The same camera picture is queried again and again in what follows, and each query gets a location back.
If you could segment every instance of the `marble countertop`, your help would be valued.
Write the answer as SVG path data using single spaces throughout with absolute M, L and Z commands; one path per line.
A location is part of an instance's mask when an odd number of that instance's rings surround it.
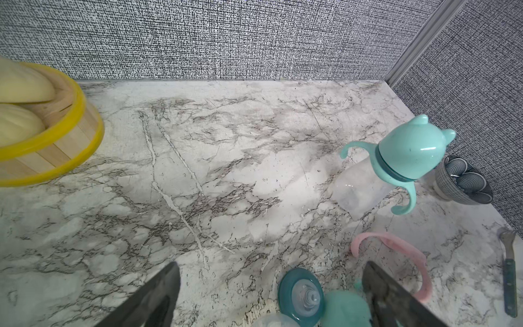
M 172 260 L 182 276 L 173 326 L 250 326 L 277 310 L 278 281 L 297 266 L 329 291 L 353 289 L 374 260 L 416 290 L 414 265 L 379 240 L 349 254 L 364 231 L 427 255 L 427 307 L 450 326 L 522 325 L 504 313 L 496 230 L 506 222 L 491 205 L 438 199 L 430 174 L 405 216 L 390 212 L 407 201 L 399 189 L 364 217 L 329 200 L 335 176 L 366 157 L 342 161 L 345 143 L 378 142 L 413 117 L 385 82 L 80 85 L 106 124 L 98 151 L 48 183 L 0 189 L 2 325 L 94 326 Z

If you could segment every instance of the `teal bottle lid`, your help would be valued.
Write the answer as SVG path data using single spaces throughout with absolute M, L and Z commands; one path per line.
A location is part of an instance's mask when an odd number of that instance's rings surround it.
M 372 327 L 372 314 L 364 298 L 345 290 L 325 294 L 322 327 Z
M 440 130 L 428 122 L 427 115 L 419 115 L 393 129 L 378 144 L 378 152 L 392 177 L 414 181 L 438 165 L 455 137 L 455 131 Z

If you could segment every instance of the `teal bottle handle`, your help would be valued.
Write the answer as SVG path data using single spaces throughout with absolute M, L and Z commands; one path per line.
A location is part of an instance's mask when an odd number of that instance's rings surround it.
M 416 206 L 416 188 L 414 187 L 414 182 L 398 181 L 383 170 L 383 168 L 378 163 L 378 159 L 376 158 L 376 147 L 378 146 L 377 144 L 363 141 L 352 141 L 343 147 L 339 156 L 342 159 L 345 159 L 349 153 L 349 148 L 352 148 L 354 146 L 363 148 L 367 150 L 367 152 L 369 152 L 372 169 L 374 169 L 374 172 L 382 181 L 392 184 L 394 186 L 403 187 L 407 191 L 408 196 L 410 198 L 408 205 L 394 206 L 391 209 L 392 213 L 395 215 L 406 215 L 407 213 L 411 212 L 412 209 L 414 209 L 414 207 Z

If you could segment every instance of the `bamboo steamer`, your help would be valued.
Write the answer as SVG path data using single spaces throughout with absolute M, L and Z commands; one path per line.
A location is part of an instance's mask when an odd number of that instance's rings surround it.
M 34 112 L 46 130 L 0 148 L 0 187 L 31 185 L 63 175 L 86 161 L 104 137 L 100 114 L 74 80 L 48 66 L 23 64 L 47 77 L 56 97 L 16 104 Z

